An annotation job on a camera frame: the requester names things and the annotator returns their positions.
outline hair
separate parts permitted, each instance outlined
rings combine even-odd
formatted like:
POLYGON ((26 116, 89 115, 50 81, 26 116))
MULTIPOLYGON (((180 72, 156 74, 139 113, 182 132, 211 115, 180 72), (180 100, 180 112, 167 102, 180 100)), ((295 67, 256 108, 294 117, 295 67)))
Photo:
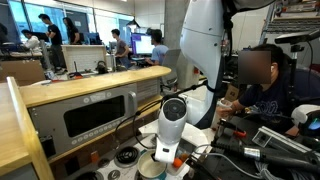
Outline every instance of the hair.
POLYGON ((29 31, 28 29, 22 30, 21 33, 22 33, 22 34, 26 34, 26 33, 27 33, 27 34, 32 34, 32 32, 29 31))
POLYGON ((73 28, 75 27, 74 24, 73 24, 73 22, 72 22, 72 20, 71 20, 70 18, 64 17, 62 20, 66 20, 66 21, 67 21, 68 28, 73 29, 73 28))
POLYGON ((46 14, 40 14, 40 15, 38 16, 38 18, 40 18, 40 19, 42 19, 42 20, 47 19, 47 20, 50 21, 50 17, 49 17, 48 15, 46 15, 46 14))
POLYGON ((119 31, 119 29, 113 29, 113 30, 111 31, 111 33, 112 33, 112 34, 116 34, 117 36, 120 36, 120 31, 119 31))
POLYGON ((161 43, 162 41, 162 32, 160 29, 152 30, 151 38, 156 41, 157 43, 161 43))
POLYGON ((270 51, 271 63, 277 63, 280 72, 287 70, 288 61, 291 59, 281 47, 274 44, 262 44, 252 48, 251 51, 270 51))

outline microwave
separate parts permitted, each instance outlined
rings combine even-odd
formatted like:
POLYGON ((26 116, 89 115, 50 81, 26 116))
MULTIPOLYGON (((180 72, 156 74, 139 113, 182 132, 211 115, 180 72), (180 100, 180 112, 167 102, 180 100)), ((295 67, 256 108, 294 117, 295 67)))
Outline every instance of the microwave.
POLYGON ((130 84, 28 109, 47 158, 59 156, 116 128, 137 111, 130 84))

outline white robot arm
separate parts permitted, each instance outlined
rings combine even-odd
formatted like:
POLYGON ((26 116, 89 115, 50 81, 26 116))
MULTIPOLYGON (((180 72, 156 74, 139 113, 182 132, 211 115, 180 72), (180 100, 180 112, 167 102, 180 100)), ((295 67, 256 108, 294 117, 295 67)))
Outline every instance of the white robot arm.
POLYGON ((228 11, 234 12, 235 10, 240 11, 241 8, 247 8, 247 10, 262 8, 273 1, 190 0, 182 27, 180 47, 186 59, 207 77, 208 90, 205 101, 186 99, 188 103, 184 104, 185 102, 181 101, 181 99, 172 98, 162 106, 158 121, 156 160, 166 163, 173 162, 186 121, 192 125, 196 125, 200 121, 207 121, 206 124, 211 125, 216 105, 216 97, 212 90, 216 89, 219 83, 222 82, 219 70, 222 65, 223 15, 226 11, 226 6, 223 6, 223 2, 227 2, 227 4, 233 2, 232 6, 228 6, 228 11), (168 110, 167 108, 173 106, 172 104, 180 104, 179 110, 168 110), (168 111, 175 118, 169 119, 168 115, 166 115, 168 111))

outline office chair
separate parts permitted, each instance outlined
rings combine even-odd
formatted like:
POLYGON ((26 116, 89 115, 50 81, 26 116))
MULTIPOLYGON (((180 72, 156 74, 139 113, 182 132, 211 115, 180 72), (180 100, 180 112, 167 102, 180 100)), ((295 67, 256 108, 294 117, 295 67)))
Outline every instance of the office chair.
POLYGON ((161 93, 163 92, 164 88, 171 90, 173 87, 177 85, 178 75, 177 75, 177 62, 179 59, 181 50, 180 49, 173 49, 168 50, 166 56, 162 62, 162 66, 170 68, 170 74, 161 77, 160 81, 160 90, 161 93))

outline white shirt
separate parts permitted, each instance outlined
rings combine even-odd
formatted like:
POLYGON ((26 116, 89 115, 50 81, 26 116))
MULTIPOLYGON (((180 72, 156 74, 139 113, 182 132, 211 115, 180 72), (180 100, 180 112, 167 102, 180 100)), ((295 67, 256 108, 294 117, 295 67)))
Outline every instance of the white shirt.
POLYGON ((32 52, 41 52, 41 49, 39 47, 39 39, 37 36, 31 36, 30 39, 27 40, 27 42, 24 43, 24 46, 28 49, 30 49, 32 52))

